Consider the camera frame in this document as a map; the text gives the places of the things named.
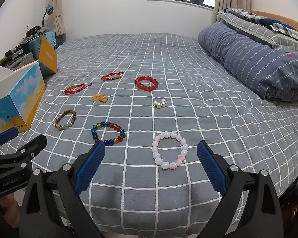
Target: metal bolt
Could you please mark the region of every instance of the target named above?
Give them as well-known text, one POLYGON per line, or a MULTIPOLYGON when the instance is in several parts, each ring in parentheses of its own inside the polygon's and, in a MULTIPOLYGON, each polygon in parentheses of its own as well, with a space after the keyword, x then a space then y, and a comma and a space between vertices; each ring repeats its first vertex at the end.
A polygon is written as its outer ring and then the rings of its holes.
POLYGON ((268 172, 267 172, 266 170, 262 170, 262 171, 261 171, 261 174, 262 174, 263 176, 267 176, 267 175, 268 175, 268 172))
POLYGON ((71 169, 71 165, 70 164, 65 164, 65 165, 63 165, 63 167, 62 167, 62 169, 64 170, 64 171, 68 171, 68 170, 70 170, 71 169))
POLYGON ((237 166, 237 165, 231 165, 231 166, 230 166, 230 169, 231 169, 233 172, 237 172, 237 171, 238 171, 238 166, 237 166))
POLYGON ((33 171, 33 174, 37 176, 41 172, 40 168, 37 168, 33 171))

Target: red string bracelet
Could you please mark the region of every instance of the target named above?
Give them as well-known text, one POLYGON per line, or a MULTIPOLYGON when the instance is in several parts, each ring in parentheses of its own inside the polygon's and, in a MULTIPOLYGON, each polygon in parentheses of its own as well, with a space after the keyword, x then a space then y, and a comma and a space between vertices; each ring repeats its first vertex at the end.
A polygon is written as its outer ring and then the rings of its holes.
POLYGON ((125 73, 125 72, 112 72, 110 74, 104 75, 104 76, 102 76, 102 81, 112 81, 115 79, 119 79, 119 78, 121 78, 122 73, 125 73))
POLYGON ((72 86, 67 87, 64 91, 61 91, 61 93, 66 94, 66 95, 75 94, 75 93, 78 93, 78 92, 82 91, 83 89, 88 88, 88 86, 91 86, 91 85, 93 85, 93 83, 90 83, 88 85, 86 85, 85 83, 82 83, 82 84, 79 84, 79 85, 72 85, 72 86))

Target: finger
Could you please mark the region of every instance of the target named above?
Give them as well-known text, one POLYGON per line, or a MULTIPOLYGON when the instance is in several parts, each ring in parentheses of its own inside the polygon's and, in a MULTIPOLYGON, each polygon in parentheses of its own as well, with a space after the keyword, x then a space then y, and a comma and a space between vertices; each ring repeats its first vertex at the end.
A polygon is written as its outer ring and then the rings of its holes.
POLYGON ((7 211, 4 213, 3 217, 9 225, 13 225, 17 221, 18 215, 20 214, 18 211, 18 202, 14 200, 14 202, 10 204, 6 210, 7 211))
POLYGON ((14 202, 14 194, 13 193, 0 198, 0 205, 3 208, 8 207, 10 204, 13 204, 13 202, 14 202))

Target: plaid blanket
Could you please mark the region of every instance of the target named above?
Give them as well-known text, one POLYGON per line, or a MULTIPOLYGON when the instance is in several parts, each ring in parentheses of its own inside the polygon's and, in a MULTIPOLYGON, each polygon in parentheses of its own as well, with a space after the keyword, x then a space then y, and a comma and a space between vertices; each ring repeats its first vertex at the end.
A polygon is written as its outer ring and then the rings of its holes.
POLYGON ((253 14, 251 12, 245 11, 240 8, 226 8, 226 9, 219 11, 219 13, 225 13, 225 12, 231 13, 231 14, 233 14, 243 20, 249 21, 251 23, 265 26, 265 27, 270 28, 276 32, 280 32, 286 36, 294 38, 298 41, 298 31, 295 28, 293 28, 292 26, 290 26, 282 21, 275 20, 273 18, 267 18, 264 16, 258 16, 256 14, 253 14))

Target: gray plaid bedsheet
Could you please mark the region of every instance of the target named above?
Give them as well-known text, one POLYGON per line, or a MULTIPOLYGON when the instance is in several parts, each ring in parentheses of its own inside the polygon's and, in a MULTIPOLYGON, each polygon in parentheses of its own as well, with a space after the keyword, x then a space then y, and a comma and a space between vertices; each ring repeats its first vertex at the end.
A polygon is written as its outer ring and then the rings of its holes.
MULTIPOLYGON (((122 143, 106 147, 105 158, 81 200, 100 230, 140 237, 172 237, 199 233, 221 197, 215 192, 196 155, 206 140, 211 149, 250 172, 269 171, 278 195, 298 175, 298 104, 260 99, 209 57, 194 38, 171 34, 112 34, 79 38, 57 49, 58 73, 46 80, 31 130, 0 148, 13 153, 39 134, 48 145, 34 168, 59 169, 93 145, 90 129, 101 121, 126 131, 122 143), (100 77, 125 71, 121 79, 100 77), (150 75, 159 82, 150 93, 134 80, 150 75), (94 83, 74 95, 60 92, 71 84, 94 83), (106 104, 91 96, 104 93, 106 104), (167 100, 167 107, 152 107, 167 100), (53 124, 66 109, 77 112, 74 126, 59 132, 53 124), (189 145, 186 161, 162 170, 152 158, 153 137, 176 131, 189 145)), ((69 120, 66 116, 62 122, 69 120)), ((99 131, 101 139, 117 132, 99 131)), ((172 162, 179 142, 162 140, 162 158, 172 162)), ((233 222, 240 219, 243 194, 233 222)))

